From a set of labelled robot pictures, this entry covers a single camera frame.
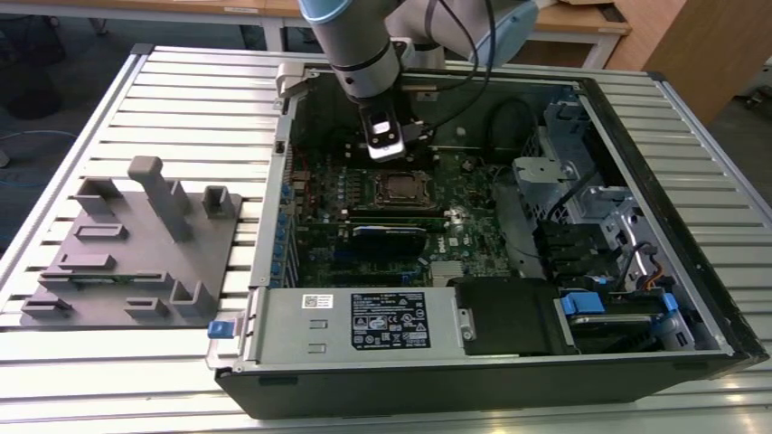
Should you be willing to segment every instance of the wooden cabinet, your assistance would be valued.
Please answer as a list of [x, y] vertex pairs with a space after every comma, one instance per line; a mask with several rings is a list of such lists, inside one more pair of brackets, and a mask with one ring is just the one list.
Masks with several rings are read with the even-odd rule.
[[616, 0], [634, 26], [607, 69], [662, 72], [703, 123], [772, 55], [770, 0]]

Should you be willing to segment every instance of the barcode sticker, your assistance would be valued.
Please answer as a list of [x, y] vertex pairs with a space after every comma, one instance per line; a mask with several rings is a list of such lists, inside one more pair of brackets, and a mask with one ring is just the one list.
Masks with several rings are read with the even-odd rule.
[[334, 295], [332, 294], [303, 294], [303, 308], [304, 309], [332, 309]]

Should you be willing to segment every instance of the blue latch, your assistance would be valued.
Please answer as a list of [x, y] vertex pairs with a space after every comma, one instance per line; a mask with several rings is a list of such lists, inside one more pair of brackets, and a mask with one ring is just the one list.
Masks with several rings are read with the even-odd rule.
[[210, 339], [234, 339], [235, 329], [235, 321], [212, 321], [207, 328], [207, 336]]
[[674, 312], [678, 310], [678, 301], [676, 297], [670, 292], [666, 292], [663, 295], [664, 307], [667, 308], [668, 312]]
[[560, 299], [567, 315], [602, 314], [606, 312], [602, 296], [596, 292], [572, 292]]

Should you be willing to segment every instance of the motherboard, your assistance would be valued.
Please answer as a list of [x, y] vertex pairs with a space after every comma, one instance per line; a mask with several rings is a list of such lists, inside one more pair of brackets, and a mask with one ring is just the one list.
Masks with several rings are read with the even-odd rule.
[[407, 166], [298, 153], [302, 287], [432, 287], [512, 275], [491, 192], [506, 167], [455, 151]]

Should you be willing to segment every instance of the power supply label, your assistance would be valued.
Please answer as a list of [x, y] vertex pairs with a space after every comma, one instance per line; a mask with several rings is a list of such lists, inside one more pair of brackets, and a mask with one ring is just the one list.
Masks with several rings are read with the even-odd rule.
[[424, 293], [351, 294], [351, 344], [358, 350], [430, 348]]

